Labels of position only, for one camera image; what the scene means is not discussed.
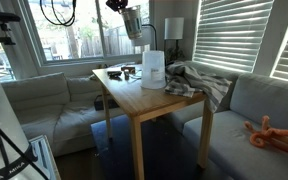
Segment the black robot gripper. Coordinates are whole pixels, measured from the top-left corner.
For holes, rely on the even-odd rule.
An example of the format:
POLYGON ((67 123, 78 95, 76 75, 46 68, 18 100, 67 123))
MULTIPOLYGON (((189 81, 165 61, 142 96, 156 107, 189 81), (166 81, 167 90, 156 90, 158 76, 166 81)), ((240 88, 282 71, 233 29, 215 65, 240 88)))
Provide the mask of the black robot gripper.
POLYGON ((128 5, 128 0, 107 0, 106 5, 113 11, 119 11, 128 5))

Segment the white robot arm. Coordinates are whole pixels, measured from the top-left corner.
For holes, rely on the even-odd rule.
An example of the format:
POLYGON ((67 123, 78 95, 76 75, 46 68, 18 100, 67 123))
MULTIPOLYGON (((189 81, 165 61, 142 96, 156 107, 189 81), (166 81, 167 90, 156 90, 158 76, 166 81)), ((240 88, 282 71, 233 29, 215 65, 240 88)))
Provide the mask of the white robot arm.
POLYGON ((95 146, 90 125, 105 118, 94 102, 98 81, 54 73, 11 82, 0 81, 0 180, 44 180, 31 138, 45 136, 59 157, 95 146))

